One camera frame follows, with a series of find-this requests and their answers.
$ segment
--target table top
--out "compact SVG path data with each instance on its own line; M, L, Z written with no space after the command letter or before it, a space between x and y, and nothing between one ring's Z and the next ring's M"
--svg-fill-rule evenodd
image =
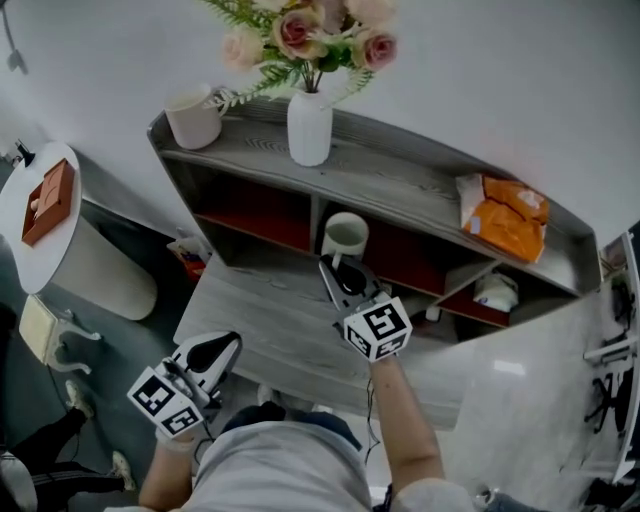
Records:
M66 158L75 171L69 217L42 237L34 247L22 242L22 227L29 194L42 182L45 173ZM66 144L51 142L36 153L25 169L24 161L11 173L0 191L0 235L13 253L20 284L29 294L38 293L51 280L64 258L80 216L82 182L80 165L73 150Z
M227 267L212 258L182 317L174 341L233 330L243 339L234 373L284 393L359 415L367 414L368 362L332 327L318 259L264 244ZM475 343L451 345L417 334L399 357L434 426L456 424L471 375Z

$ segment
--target wire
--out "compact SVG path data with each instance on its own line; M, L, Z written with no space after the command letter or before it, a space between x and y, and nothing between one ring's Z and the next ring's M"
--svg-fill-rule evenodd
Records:
M51 371L51 368L49 366L47 366L47 370L49 371L49 377L51 377L51 384L53 384L53 389L55 389L56 395L58 396L58 400L60 401L60 405L62 406L66 414L68 412L67 405L65 404L65 401L62 399L62 395L60 395L60 391L58 391L58 385L56 384L56 379L53 376L53 372ZM78 456L78 452L80 451L80 432L78 432L75 437L76 437L76 450L73 453L73 457L71 457L71 459L69 459L67 462L73 462L73 460Z
M198 452L200 451L200 448L202 447L202 445L204 443L208 443L209 441L211 441L211 444L215 442L215 438L211 435L211 432L209 431L209 426L207 425L206 420L202 423L202 426L204 427L204 431L207 433L207 437L200 440L200 442L198 443L198 446L196 446L196 449L193 452L193 460L196 461L198 466L200 465L200 461L202 461L202 459L198 460Z
M373 449L380 444L380 439L376 435L373 430L373 426L371 425L371 412L373 410L373 395L375 391L373 389L373 382L369 379L369 383L367 384L367 431L369 434L369 448L367 449L367 455L364 457L364 465L366 466L369 463L369 456Z
M11 29L9 28L9 17L7 15L7 11L5 10L5 6L2 5L0 7L0 12L2 13L2 23L4 25L4 32L7 35L7 42L9 43L9 48L12 52L16 51L16 44L13 41L13 36L11 35Z

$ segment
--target black cable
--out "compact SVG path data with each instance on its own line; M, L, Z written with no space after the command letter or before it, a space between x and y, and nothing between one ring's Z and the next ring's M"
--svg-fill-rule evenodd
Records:
M202 459L198 460L198 451L200 450L202 445L209 441L211 441L211 444L215 442L214 437L211 435L211 432L209 431L209 426L207 425L206 420L202 423L202 426L204 427L204 431L207 433L208 437L201 439L200 442L198 443L198 446L196 446L196 450L193 452L193 460L196 461L198 466L200 465L200 461L202 460Z
M371 425L371 412L373 410L373 395L375 391L373 389L373 382L369 379L369 383L367 384L367 430L369 434L369 448L367 449L367 454L364 458L364 465L366 466L369 462L369 456L373 449L380 444L380 439L376 436L376 433L373 430L373 426Z
M53 389L55 389L56 391L56 395L58 396L60 405L64 409L64 413L67 414L67 412L69 412L67 411L67 404L62 399L62 395L60 395L60 391L58 391L58 385L56 384L56 379L53 376L53 372L51 371L51 368L49 366L47 366L47 370L49 371L49 377L51 377L51 384L53 384ZM73 457L71 457L71 459L69 459L67 462L73 462L73 460L78 456L79 451L80 451L80 432L76 434L76 450L73 454Z

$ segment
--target white chair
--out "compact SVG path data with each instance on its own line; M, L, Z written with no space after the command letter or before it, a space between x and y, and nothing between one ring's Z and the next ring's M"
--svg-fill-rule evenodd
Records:
M62 344L60 336L65 332L74 332L88 340L102 339L97 332L92 334L75 325L71 311L67 310L58 317L38 297L29 295L20 319L20 335L33 354L42 364L59 372L82 370L86 374L91 373L91 368L86 364L58 361L56 352Z

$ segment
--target ceramic cup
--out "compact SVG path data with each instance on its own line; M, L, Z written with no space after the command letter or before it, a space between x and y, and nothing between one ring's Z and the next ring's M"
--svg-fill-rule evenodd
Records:
M197 84L180 89L165 101L171 131L180 147L200 149L218 138L222 130L220 119L227 111L218 112L211 107L213 89L208 84Z
M362 259L369 239L369 226L354 213L336 213L329 217L324 228L322 255L333 255L332 266L337 270L343 255Z

